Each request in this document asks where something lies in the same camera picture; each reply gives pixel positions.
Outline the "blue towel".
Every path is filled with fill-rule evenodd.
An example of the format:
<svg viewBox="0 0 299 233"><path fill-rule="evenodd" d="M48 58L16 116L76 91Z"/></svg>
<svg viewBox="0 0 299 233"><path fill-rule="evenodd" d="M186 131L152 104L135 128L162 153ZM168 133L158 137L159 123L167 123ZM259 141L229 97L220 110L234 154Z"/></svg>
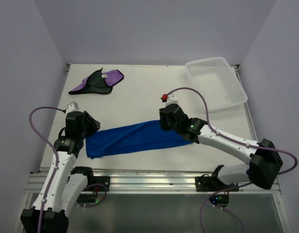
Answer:
<svg viewBox="0 0 299 233"><path fill-rule="evenodd" d="M175 131L163 131L158 120L97 131L86 138L86 155L104 156L160 150L192 144Z"/></svg>

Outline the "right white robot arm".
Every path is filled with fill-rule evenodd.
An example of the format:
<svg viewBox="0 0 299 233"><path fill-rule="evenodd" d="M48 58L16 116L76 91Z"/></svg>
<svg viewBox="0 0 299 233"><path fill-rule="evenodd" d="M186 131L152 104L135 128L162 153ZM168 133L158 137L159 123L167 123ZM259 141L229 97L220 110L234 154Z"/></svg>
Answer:
<svg viewBox="0 0 299 233"><path fill-rule="evenodd" d="M164 131L175 131L183 139L216 148L242 161L241 165L218 166L211 175L214 190L222 190L238 182L251 182L259 188L270 190L283 165L274 144L246 140L211 128L199 118L189 118L175 103L159 110L160 126Z"/></svg>

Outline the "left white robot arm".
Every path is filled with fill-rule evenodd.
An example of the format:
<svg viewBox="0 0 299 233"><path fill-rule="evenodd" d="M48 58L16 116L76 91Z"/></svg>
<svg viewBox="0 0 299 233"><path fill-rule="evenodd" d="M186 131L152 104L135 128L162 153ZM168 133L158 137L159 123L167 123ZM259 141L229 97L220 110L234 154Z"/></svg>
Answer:
<svg viewBox="0 0 299 233"><path fill-rule="evenodd" d="M28 233L65 233L68 215L83 190L95 185L92 169L74 167L83 141L100 129L100 123L86 111L64 111L66 125L51 147L53 157L43 187L30 209L20 220Z"/></svg>

